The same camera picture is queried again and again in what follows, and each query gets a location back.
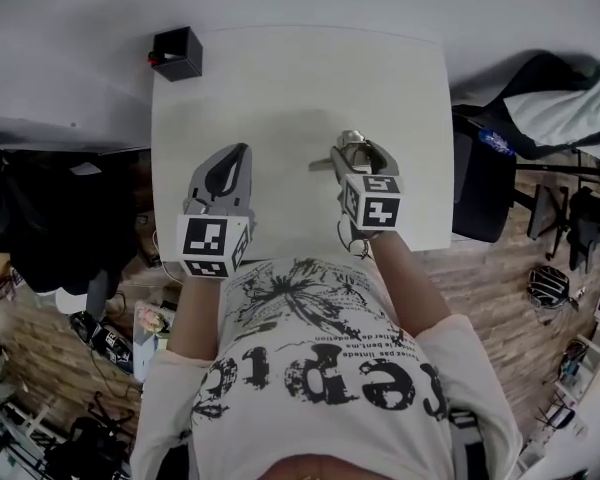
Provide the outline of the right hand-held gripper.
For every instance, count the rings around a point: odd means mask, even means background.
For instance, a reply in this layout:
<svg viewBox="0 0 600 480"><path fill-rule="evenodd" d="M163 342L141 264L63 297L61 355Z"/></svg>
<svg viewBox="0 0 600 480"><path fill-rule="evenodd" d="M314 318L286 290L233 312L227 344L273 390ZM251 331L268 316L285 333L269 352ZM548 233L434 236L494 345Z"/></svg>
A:
<svg viewBox="0 0 600 480"><path fill-rule="evenodd" d="M333 171L340 186L338 201L348 218L352 239L395 231L403 199L403 180L397 161L368 139L363 150L372 174L352 173L347 147L330 148Z"/></svg>

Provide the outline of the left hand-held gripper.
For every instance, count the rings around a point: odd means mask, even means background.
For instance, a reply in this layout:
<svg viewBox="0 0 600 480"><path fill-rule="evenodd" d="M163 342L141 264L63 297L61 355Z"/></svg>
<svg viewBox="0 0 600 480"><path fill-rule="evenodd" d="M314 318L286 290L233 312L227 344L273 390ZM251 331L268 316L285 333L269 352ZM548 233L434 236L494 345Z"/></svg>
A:
<svg viewBox="0 0 600 480"><path fill-rule="evenodd" d="M188 276L226 279L240 266L255 225L251 185L246 143L226 146L196 168L177 218L176 252Z"/></svg>

